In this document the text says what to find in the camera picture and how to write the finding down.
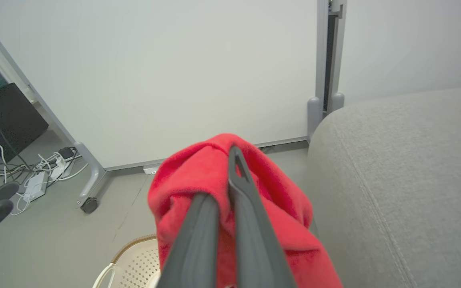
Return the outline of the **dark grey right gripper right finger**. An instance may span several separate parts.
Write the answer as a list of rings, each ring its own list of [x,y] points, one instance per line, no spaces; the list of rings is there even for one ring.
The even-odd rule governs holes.
[[[234,210],[238,288],[297,288],[245,156],[232,146],[228,190]]]

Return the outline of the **black computer case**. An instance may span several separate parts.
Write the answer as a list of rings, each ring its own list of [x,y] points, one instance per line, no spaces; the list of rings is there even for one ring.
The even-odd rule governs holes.
[[[0,87],[0,145],[7,162],[31,145],[48,128],[49,124],[16,84]]]

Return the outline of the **white power strip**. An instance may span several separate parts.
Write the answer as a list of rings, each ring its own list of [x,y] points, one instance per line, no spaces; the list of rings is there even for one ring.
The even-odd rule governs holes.
[[[56,166],[53,168],[50,174],[50,180],[59,180],[68,177],[71,174],[72,165],[71,162],[63,158],[56,160]]]

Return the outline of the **white power adapter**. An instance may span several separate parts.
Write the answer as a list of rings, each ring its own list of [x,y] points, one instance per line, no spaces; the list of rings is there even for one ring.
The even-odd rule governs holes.
[[[46,193],[48,178],[49,174],[43,171],[31,177],[27,183],[26,191],[24,192],[24,201],[29,203],[37,198],[44,196]]]

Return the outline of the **red fleece garment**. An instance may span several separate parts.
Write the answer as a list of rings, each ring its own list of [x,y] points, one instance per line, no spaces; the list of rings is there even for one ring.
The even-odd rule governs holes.
[[[228,196],[228,158],[233,145],[245,156],[298,288],[343,288],[324,246],[309,231],[313,208],[307,196],[260,149],[234,134],[191,145],[170,156],[157,171],[148,204],[155,217],[161,268],[194,195],[205,192],[220,208],[216,288],[237,286],[235,220]]]

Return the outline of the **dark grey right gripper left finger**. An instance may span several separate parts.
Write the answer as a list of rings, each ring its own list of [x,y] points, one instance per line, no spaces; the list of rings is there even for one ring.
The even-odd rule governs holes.
[[[156,288],[216,288],[219,206],[197,193],[161,270]]]

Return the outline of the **grey partition post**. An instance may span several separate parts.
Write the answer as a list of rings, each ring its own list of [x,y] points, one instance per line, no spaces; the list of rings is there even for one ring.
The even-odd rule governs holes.
[[[307,141],[325,116],[344,107],[339,92],[347,0],[316,0],[315,96],[307,102]]]

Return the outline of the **white partition panel on casters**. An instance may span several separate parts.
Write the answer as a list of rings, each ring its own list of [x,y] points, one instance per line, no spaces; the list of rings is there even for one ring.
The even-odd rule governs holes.
[[[308,135],[322,0],[0,0],[0,51],[91,168],[156,165],[232,133]]]

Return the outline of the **white perforated laundry basket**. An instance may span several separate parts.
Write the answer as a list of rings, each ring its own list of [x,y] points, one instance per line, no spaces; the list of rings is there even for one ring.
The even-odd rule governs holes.
[[[160,277],[157,236],[151,234],[121,248],[92,288],[156,288]]]

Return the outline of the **grey fabric sofa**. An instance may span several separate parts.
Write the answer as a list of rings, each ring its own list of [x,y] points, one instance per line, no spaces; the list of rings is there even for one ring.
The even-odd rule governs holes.
[[[306,194],[344,288],[461,288],[461,88],[330,113]]]

